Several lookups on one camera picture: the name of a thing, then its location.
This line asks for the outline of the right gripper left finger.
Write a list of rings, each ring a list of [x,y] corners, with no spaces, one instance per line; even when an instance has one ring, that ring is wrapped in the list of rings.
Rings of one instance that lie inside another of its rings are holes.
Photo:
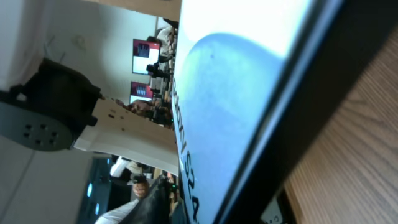
[[[119,224],[169,224],[169,183],[159,177],[149,193],[137,203]]]

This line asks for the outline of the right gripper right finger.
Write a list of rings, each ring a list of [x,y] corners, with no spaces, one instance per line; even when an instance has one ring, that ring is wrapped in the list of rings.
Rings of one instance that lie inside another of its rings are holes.
[[[260,217],[263,224],[296,224],[296,217],[285,189],[275,196]]]

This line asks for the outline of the blue Galaxy smartphone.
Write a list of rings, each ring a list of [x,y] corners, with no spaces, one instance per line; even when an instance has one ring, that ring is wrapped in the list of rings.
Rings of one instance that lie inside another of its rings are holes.
[[[187,222],[258,222],[396,25],[396,1],[184,1],[172,101]]]

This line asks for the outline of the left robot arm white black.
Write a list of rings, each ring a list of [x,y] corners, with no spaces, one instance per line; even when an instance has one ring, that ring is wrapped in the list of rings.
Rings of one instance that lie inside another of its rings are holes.
[[[79,149],[179,171],[174,132],[45,58],[48,1],[1,2],[1,135],[36,151]]]

